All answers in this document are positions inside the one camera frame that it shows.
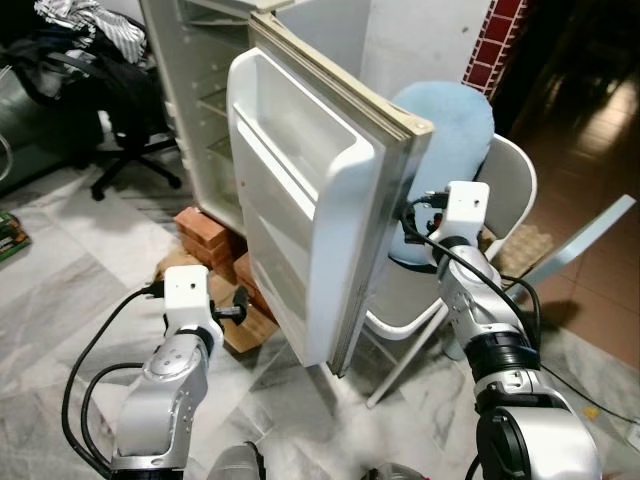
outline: chair caster wheel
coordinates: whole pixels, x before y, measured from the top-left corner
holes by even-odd
[[[91,198],[93,198],[96,202],[104,200],[104,192],[102,190],[91,189]]]
[[[175,188],[177,190],[178,188],[180,188],[182,186],[182,180],[180,180],[178,177],[170,178],[169,179],[169,186],[171,188]]]

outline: green object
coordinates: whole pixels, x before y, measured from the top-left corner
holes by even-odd
[[[20,220],[8,212],[0,212],[0,262],[31,245]]]

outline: white refrigerator door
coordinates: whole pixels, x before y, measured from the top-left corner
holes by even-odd
[[[417,163],[409,153],[419,158],[426,141],[388,155],[389,142],[314,83],[258,44],[231,66],[227,113],[254,279],[300,362],[338,355],[339,373],[359,333],[374,264],[388,251],[382,239],[393,204]],[[389,162],[404,168],[383,179]]]

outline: refrigerator door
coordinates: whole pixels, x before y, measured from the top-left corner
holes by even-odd
[[[249,25],[227,113],[253,276],[300,362],[341,375],[432,126],[271,14]]]

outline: gray panel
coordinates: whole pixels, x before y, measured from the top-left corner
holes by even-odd
[[[291,32],[356,78],[367,34],[371,0],[307,0],[278,10]]]

